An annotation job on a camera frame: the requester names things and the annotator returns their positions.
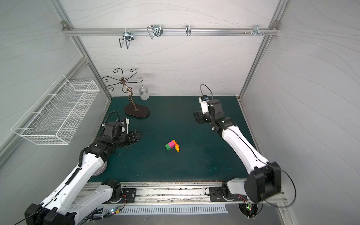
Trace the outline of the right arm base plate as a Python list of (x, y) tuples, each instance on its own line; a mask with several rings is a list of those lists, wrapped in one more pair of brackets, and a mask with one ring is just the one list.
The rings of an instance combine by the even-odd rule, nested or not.
[(209, 187), (205, 194), (210, 197), (211, 202), (246, 202), (246, 195), (232, 194), (230, 190), (222, 185), (221, 187)]

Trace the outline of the green lego brick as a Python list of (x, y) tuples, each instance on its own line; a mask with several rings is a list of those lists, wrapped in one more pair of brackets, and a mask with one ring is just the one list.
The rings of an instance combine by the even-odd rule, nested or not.
[(165, 147), (168, 151), (172, 149), (172, 146), (170, 146), (169, 144), (166, 144)]

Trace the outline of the white vent strip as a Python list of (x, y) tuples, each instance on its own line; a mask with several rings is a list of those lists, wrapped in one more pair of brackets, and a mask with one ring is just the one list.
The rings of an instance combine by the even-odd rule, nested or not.
[(186, 205), (142, 205), (128, 206), (117, 216), (126, 215), (207, 215), (227, 214), (225, 204), (186, 204)]

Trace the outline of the purple plate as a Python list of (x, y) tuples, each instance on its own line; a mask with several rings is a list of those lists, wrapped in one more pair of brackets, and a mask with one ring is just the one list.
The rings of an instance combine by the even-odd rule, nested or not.
[(101, 175), (107, 168), (107, 162), (105, 162), (100, 168), (98, 168), (95, 173), (92, 175), (92, 177), (96, 177)]

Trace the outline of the aluminium top rail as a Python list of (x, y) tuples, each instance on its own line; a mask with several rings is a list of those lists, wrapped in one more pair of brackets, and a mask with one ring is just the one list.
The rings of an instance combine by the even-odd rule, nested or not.
[[(251, 32), (251, 28), (193, 28), (191, 27), (191, 36), (245, 36), (244, 32)], [(63, 33), (68, 37), (121, 37), (123, 32), (133, 33), (134, 37), (149, 37), (147, 28), (128, 28), (128, 29), (70, 29)], [(186, 37), (186, 29), (183, 28), (163, 28), (162, 37)], [(262, 32), (268, 32), (268, 36), (278, 35), (279, 29), (260, 28)]]

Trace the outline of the pink lego brick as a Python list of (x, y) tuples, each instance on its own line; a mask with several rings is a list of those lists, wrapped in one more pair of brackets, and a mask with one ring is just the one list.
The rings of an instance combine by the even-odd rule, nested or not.
[(174, 148), (174, 147), (175, 147), (175, 145), (174, 145), (173, 141), (170, 141), (168, 144), (169, 144), (170, 146), (172, 146), (172, 148)]

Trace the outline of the green table mat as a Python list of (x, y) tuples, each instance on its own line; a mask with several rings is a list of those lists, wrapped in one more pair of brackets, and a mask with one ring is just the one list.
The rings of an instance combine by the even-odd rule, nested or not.
[[(91, 182), (201, 182), (245, 179), (247, 170), (236, 153), (208, 124), (196, 123), (197, 96), (136, 97), (148, 117), (130, 117), (129, 128), (142, 132), (139, 142), (117, 149), (106, 170)], [(165, 145), (175, 140), (175, 147)]]

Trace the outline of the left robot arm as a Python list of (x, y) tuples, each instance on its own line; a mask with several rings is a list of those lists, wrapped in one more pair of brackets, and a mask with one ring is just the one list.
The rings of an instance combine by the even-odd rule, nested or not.
[(81, 150), (79, 161), (67, 178), (40, 204), (31, 204), (25, 211), (28, 225), (77, 225), (105, 202), (118, 203), (125, 198), (121, 184), (106, 180), (88, 196), (75, 201), (88, 180), (104, 170), (108, 159), (119, 148), (137, 143), (142, 132), (129, 130), (129, 119), (104, 125), (104, 131), (92, 144)]

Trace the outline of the brown metal cup stand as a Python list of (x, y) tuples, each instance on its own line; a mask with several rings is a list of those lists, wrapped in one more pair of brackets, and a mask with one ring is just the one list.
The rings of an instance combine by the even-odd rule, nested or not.
[(135, 99), (133, 97), (133, 95), (134, 95), (133, 89), (128, 85), (128, 84), (139, 83), (138, 81), (130, 81), (130, 79), (133, 78), (138, 73), (138, 70), (135, 69), (135, 68), (130, 69), (129, 72), (132, 74), (130, 77), (125, 77), (124, 76), (124, 71), (121, 68), (115, 68), (113, 70), (113, 73), (116, 74), (119, 71), (121, 72), (121, 77), (119, 79), (111, 77), (111, 76), (104, 76), (104, 77), (101, 78), (103, 83), (109, 82), (109, 79), (112, 79), (112, 80), (116, 81), (116, 83), (106, 85), (107, 91), (108, 92), (113, 92), (114, 91), (114, 86), (121, 85), (122, 86), (122, 89), (121, 89), (122, 92), (127, 94), (127, 98), (128, 98), (128, 100), (130, 102), (130, 104), (128, 104), (128, 105), (126, 105), (124, 107), (124, 113), (126, 115), (130, 115), (130, 116), (137, 117), (137, 118), (146, 118), (146, 117), (148, 117), (149, 114), (150, 114), (149, 108), (146, 107), (146, 106), (142, 106), (142, 105), (139, 105), (139, 104), (135, 103)]

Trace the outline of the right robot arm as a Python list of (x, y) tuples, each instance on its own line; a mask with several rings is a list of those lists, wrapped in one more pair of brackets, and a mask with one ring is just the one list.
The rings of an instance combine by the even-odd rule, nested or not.
[(253, 147), (233, 120), (225, 116), (220, 100), (206, 95), (198, 100), (201, 110), (193, 114), (196, 122), (209, 124), (230, 145), (247, 170), (246, 180), (233, 178), (222, 184), (224, 200), (230, 202), (240, 197), (243, 201), (259, 203), (280, 193), (284, 173), (280, 165), (270, 162)]

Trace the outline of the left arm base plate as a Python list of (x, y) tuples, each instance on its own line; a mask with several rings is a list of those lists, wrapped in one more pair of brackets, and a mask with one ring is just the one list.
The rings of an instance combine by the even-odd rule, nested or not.
[(135, 198), (137, 194), (136, 188), (122, 188), (121, 190), (122, 190), (122, 197), (121, 200), (119, 201), (120, 204), (124, 204), (125, 202), (127, 202), (127, 204), (135, 202)]

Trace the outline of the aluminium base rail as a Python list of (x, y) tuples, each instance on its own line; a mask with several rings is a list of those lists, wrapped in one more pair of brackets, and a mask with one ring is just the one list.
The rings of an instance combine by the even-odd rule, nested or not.
[[(89, 196), (94, 192), (101, 182), (88, 182), (80, 190), (75, 198), (70, 203), (80, 201), (82, 198)], [(121, 182), (121, 189), (135, 188), (136, 193), (134, 197), (127, 195), (127, 199), (134, 198), (132, 205), (175, 205), (175, 204), (240, 204), (244, 203), (241, 198), (233, 201), (211, 202), (210, 188), (220, 188), (221, 182)], [(290, 202), (284, 192), (267, 199), (269, 203), (285, 203)]]

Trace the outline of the metal hook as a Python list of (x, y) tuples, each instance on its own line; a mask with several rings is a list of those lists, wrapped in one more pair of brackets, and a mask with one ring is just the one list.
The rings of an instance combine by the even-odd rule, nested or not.
[(266, 31), (260, 31), (259, 25), (256, 25), (251, 32), (244, 32), (245, 35), (255, 36), (268, 36), (269, 33)]
[(164, 33), (162, 26), (156, 24), (148, 26), (147, 32), (151, 39), (154, 39), (154, 37), (160, 37)]
[(129, 49), (131, 41), (134, 40), (134, 35), (129, 31), (123, 32), (122, 35), (123, 37), (119, 38), (120, 48), (126, 47), (127, 49)]
[(190, 37), (191, 36), (191, 27), (190, 27), (190, 25), (186, 25), (185, 29), (186, 29), (186, 36)]

